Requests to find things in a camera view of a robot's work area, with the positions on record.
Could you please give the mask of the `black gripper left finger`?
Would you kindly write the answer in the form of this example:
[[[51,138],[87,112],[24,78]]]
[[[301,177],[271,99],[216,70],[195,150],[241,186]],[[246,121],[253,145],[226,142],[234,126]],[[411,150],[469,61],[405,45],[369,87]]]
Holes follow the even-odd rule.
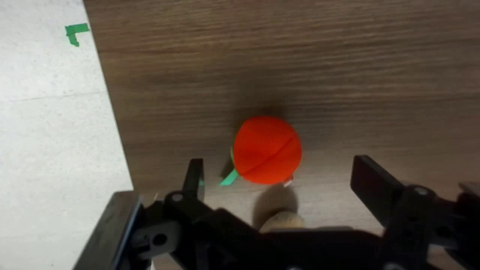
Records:
[[[190,198],[202,199],[204,198],[204,160],[190,159],[187,171],[183,181],[183,193]]]

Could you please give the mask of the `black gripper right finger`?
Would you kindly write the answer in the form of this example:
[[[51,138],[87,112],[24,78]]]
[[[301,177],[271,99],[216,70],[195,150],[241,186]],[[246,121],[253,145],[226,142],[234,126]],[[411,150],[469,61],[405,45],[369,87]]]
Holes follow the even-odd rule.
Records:
[[[354,157],[349,187],[382,226],[406,223],[406,186],[367,154]]]

